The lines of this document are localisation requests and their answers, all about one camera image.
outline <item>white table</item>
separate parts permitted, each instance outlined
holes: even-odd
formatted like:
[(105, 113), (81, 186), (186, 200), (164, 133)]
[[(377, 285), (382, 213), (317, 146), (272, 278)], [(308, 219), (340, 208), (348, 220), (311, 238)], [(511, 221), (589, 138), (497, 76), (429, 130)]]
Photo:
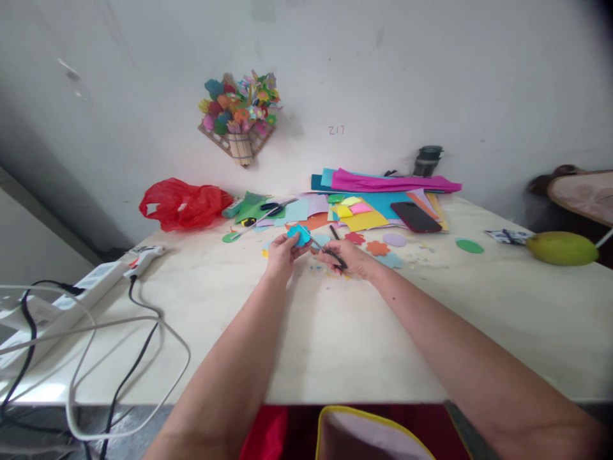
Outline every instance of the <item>white table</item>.
[[(459, 313), (576, 401), (609, 400), (613, 341), (613, 271), (593, 263), (558, 267), (535, 260), (523, 247), (497, 243), (483, 230), (518, 226), (456, 196), (441, 204), (450, 234), (409, 234), (402, 229), (364, 232), (367, 241), (385, 233), (410, 236), (393, 249), (402, 274)], [(221, 241), (228, 231), (155, 232), (143, 243), (168, 246), (136, 289), (146, 303), (187, 341), (190, 366), (173, 391), (177, 401), (206, 353), (247, 299), (264, 271), (265, 242), (284, 231), (250, 232)], [(341, 235), (348, 232), (339, 230)], [(314, 231), (329, 234), (328, 227)], [(455, 245), (456, 237), (477, 241), (484, 254)], [(447, 393), (375, 289), (365, 281), (333, 278), (309, 254), (297, 263), (290, 286), (278, 366), (268, 403), (440, 402)], [(119, 282), (93, 312), (101, 322), (146, 312)], [(77, 390), (81, 404), (108, 404), (135, 360), (151, 325), (123, 325), (96, 335)], [(173, 382), (183, 350), (159, 334), (141, 363), (138, 378), (121, 402), (154, 404)], [(84, 337), (64, 339), (34, 369), (20, 389), (33, 388), (22, 403), (58, 404), (76, 365)]]

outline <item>hand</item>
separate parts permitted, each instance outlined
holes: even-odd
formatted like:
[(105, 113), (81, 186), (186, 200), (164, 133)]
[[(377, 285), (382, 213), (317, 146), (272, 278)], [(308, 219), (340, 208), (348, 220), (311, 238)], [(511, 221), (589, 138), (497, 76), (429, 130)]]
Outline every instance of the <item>hand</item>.
[[(338, 254), (347, 264), (347, 272), (355, 273), (366, 280), (371, 278), (373, 272), (381, 265), (378, 260), (348, 240), (332, 240), (324, 246), (324, 249), (330, 249)], [(337, 275), (341, 274), (341, 271), (334, 267), (338, 265), (338, 261), (333, 256), (319, 251), (317, 259), (328, 264), (330, 270), (333, 270)]]
[(302, 247), (294, 247), (298, 242), (299, 235), (295, 234), (291, 238), (287, 233), (280, 235), (268, 247), (268, 265), (266, 273), (274, 278), (282, 277), (287, 282), (294, 272), (294, 261), (306, 254), (310, 242)]

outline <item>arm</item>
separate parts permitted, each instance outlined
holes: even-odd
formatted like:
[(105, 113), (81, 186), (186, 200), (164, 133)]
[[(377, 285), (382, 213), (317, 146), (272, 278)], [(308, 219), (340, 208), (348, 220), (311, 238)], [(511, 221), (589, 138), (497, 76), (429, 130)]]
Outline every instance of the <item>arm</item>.
[(266, 395), (294, 260), (308, 247), (279, 236), (266, 273), (200, 364), (146, 460), (236, 459)]
[(501, 457), (596, 455), (604, 428), (513, 355), (351, 242), (328, 247), (378, 290), (451, 400)]

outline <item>purple oval paper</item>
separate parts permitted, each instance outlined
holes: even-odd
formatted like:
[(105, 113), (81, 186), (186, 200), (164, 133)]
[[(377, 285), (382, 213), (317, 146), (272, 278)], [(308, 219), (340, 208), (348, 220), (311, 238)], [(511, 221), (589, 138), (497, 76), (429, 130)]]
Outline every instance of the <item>purple oval paper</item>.
[(388, 245), (403, 247), (407, 244), (407, 239), (397, 233), (387, 233), (383, 235), (383, 241)]

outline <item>left hand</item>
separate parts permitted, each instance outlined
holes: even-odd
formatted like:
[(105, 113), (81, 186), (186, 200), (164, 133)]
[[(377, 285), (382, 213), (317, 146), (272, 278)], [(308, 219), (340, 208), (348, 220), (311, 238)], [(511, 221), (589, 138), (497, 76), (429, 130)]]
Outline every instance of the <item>left hand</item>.
[(294, 272), (294, 261), (306, 254), (309, 250), (310, 242), (302, 247), (294, 247), (298, 242), (299, 235), (292, 238), (287, 237), (287, 233), (280, 235), (268, 247), (268, 265), (266, 274), (272, 277), (283, 277), (287, 282)]

